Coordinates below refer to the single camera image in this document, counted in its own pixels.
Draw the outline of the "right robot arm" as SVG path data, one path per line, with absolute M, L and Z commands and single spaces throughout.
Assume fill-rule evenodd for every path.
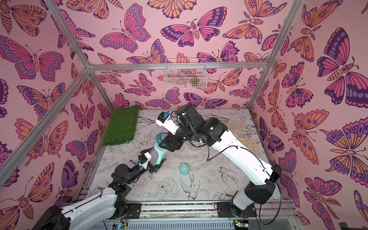
M 159 144 L 170 152 L 181 149 L 186 141 L 204 143 L 229 158 L 250 179 L 241 192 L 236 192 L 232 206 L 245 210 L 253 203 L 265 204 L 277 186 L 282 168 L 270 165 L 254 155 L 245 147 L 219 119 L 211 117 L 204 120 L 191 104 L 181 106 L 175 111 L 177 121 L 170 114 L 161 112 L 156 123 L 168 130 Z

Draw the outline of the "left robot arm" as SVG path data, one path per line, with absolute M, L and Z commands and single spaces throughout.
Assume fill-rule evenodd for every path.
M 135 165 L 130 168 L 120 164 L 111 174 L 113 181 L 101 191 L 78 203 L 62 208 L 54 205 L 48 208 L 34 225 L 34 230 L 87 230 L 111 217 L 124 217 L 127 212 L 125 197 L 131 191 L 129 184 L 138 180 L 145 172 L 156 173 L 161 163 L 147 167 Z

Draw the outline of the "teal nipple collar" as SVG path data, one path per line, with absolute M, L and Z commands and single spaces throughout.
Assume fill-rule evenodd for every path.
M 156 144 L 159 145 L 163 142 L 163 140 L 166 138 L 167 133 L 160 132 L 156 136 Z

